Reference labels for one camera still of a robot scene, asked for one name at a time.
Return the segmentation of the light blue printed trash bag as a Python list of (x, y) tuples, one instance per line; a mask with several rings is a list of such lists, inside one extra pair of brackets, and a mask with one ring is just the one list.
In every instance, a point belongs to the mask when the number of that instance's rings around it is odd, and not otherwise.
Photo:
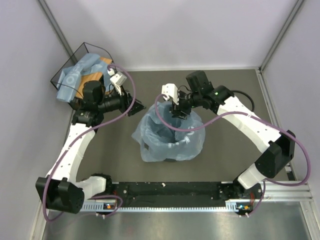
[(108, 75), (108, 65), (112, 63), (109, 58), (102, 57), (96, 53), (86, 53), (75, 65), (62, 69), (57, 82), (56, 99), (61, 102), (70, 103), (76, 96), (82, 96), (85, 77), (93, 77), (99, 81), (103, 79), (107, 87), (111, 84)]

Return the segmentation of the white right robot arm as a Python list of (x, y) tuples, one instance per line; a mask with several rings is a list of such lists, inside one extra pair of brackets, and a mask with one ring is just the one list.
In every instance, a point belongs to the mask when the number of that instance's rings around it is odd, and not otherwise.
[(186, 119), (192, 108), (203, 107), (227, 120), (248, 137), (261, 152), (261, 156), (236, 179), (233, 192), (245, 198), (252, 187), (264, 179), (274, 178), (293, 158), (295, 141), (291, 133), (280, 131), (262, 123), (227, 87), (213, 87), (202, 70), (186, 77), (189, 92), (185, 93), (173, 83), (162, 86), (165, 100), (171, 100), (170, 112), (175, 118)]

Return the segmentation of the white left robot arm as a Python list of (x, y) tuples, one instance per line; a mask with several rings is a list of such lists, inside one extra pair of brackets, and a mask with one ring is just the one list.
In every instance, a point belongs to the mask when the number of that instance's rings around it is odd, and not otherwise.
[(94, 173), (85, 180), (77, 181), (80, 163), (89, 143), (102, 127), (105, 113), (120, 111), (124, 117), (145, 108), (123, 87), (119, 91), (107, 90), (98, 80), (83, 85), (82, 99), (73, 115), (59, 158), (47, 176), (39, 177), (35, 183), (44, 214), (47, 210), (77, 214), (86, 200), (96, 195), (106, 199), (113, 194), (109, 175)]

